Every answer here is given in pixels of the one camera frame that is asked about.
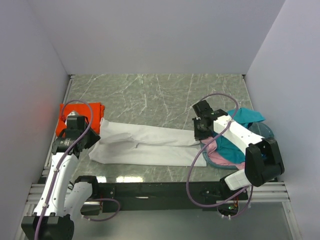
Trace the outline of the white t shirt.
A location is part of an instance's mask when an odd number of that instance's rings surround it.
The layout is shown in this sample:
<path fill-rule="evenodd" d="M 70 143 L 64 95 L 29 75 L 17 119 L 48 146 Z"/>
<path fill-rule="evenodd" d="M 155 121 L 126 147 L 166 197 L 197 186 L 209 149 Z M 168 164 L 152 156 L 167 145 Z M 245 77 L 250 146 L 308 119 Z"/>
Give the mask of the white t shirt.
<path fill-rule="evenodd" d="M 100 122 L 100 140 L 88 154 L 101 164 L 188 167 L 201 145 L 192 130 Z"/>

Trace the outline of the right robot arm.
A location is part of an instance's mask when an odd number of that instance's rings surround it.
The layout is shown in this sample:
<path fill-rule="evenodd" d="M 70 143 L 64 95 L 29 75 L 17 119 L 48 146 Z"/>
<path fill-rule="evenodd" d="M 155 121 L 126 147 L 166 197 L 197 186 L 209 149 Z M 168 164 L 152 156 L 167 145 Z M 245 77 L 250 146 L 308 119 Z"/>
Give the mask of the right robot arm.
<path fill-rule="evenodd" d="M 244 167 L 220 179 L 219 193 L 230 200 L 238 189 L 263 184 L 285 172 L 278 142 L 274 137 L 263 137 L 237 122 L 235 110 L 232 115 L 222 109 L 213 110 L 206 100 L 193 105 L 194 138 L 203 144 L 201 151 L 209 148 L 219 138 L 229 141 L 244 157 Z"/>

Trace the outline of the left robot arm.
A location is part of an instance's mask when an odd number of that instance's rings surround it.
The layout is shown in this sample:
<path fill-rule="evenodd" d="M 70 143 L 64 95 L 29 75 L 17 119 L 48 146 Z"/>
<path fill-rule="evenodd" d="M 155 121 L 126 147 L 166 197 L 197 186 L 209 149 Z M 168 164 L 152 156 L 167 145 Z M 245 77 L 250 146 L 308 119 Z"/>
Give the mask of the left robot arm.
<path fill-rule="evenodd" d="M 42 195 L 32 215 L 24 216 L 21 228 L 29 240 L 70 240 L 75 221 L 86 202 L 100 195 L 95 176 L 80 176 L 68 193 L 71 176 L 83 150 L 91 148 L 100 136 L 83 115 L 70 115 L 51 147 L 51 166 Z"/>

